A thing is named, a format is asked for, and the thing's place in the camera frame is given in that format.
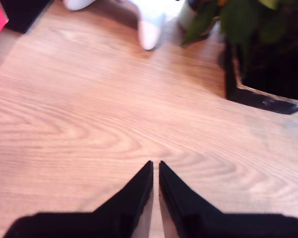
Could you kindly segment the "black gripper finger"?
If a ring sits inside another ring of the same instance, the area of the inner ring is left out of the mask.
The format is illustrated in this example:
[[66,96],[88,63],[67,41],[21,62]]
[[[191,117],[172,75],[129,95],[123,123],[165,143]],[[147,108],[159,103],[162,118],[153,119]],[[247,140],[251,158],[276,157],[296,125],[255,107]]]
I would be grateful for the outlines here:
[[212,220],[223,213],[192,190],[164,161],[159,163],[159,187],[181,238],[208,238]]
[[153,162],[147,163],[93,215],[97,238],[130,238],[153,188]]

